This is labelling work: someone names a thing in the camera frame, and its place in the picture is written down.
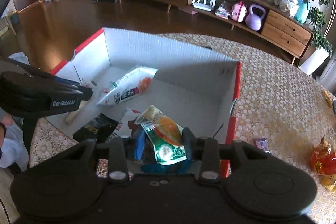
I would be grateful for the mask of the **person's left hand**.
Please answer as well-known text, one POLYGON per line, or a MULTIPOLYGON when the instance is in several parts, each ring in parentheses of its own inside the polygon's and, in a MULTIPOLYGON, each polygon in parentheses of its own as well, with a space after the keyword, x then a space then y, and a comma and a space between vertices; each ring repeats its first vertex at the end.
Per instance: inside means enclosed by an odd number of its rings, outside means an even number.
POLYGON ((1 114, 1 127, 0 127, 0 147, 3 146, 3 142, 5 140, 6 129, 8 126, 12 126, 14 123, 11 115, 7 113, 1 114))

